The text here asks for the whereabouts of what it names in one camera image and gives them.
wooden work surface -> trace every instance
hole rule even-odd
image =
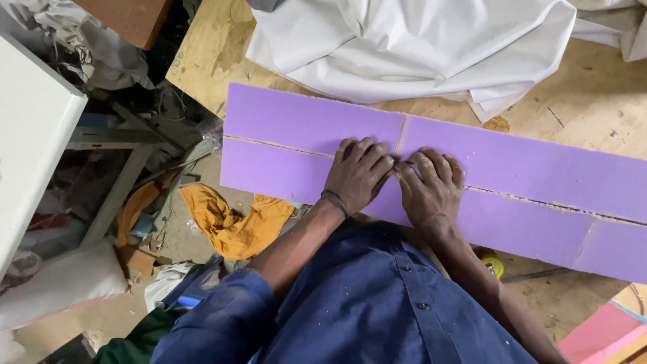
[[[166,20],[171,0],[74,0],[136,47],[150,49]]]
[[[204,0],[166,78],[219,117],[229,82],[315,95],[245,58],[256,22],[245,0]],[[625,63],[617,49],[571,39],[559,70],[535,86],[489,128],[592,150],[647,159],[647,62]],[[466,102],[438,97],[371,107],[481,126]],[[499,254],[505,276],[552,266]],[[509,284],[559,341],[628,285],[568,273]]]

